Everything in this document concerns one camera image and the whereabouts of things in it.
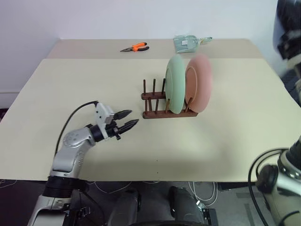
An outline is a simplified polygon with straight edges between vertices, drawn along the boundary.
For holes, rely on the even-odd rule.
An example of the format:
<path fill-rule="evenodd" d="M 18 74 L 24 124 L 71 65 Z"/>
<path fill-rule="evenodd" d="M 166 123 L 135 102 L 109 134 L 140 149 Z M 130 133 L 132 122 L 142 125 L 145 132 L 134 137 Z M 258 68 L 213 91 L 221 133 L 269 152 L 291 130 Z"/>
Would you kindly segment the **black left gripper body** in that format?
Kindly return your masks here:
<path fill-rule="evenodd" d="M 109 138 L 116 137 L 117 140 L 121 139 L 119 135 L 119 129 L 116 123 L 116 120 L 120 120 L 120 119 L 121 119 L 121 112 L 117 112 L 114 114 L 112 121 L 106 125 L 105 129 Z"/>

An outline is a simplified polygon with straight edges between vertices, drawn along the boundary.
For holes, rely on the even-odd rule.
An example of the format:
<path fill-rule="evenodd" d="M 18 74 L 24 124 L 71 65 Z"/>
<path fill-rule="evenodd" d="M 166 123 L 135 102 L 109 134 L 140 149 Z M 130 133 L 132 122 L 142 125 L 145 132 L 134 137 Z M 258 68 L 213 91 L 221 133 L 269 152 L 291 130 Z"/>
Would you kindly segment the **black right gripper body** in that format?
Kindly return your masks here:
<path fill-rule="evenodd" d="M 301 2 L 299 0 L 277 1 L 274 49 L 287 60 L 301 53 Z"/>

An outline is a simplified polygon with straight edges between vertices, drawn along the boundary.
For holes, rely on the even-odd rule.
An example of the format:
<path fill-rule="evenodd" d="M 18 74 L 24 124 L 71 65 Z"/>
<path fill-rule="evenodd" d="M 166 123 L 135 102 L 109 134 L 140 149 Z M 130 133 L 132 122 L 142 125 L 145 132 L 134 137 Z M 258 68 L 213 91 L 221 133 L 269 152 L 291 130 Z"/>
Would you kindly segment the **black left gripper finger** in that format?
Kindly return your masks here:
<path fill-rule="evenodd" d="M 121 119 L 127 117 L 131 112 L 132 112 L 132 110 L 119 111 L 119 112 L 115 113 L 115 120 L 121 120 Z"/>
<path fill-rule="evenodd" d="M 139 119 L 135 120 L 130 120 L 126 122 L 123 126 L 118 127 L 118 132 L 127 132 L 129 131 L 132 127 L 134 127 L 138 123 Z"/>

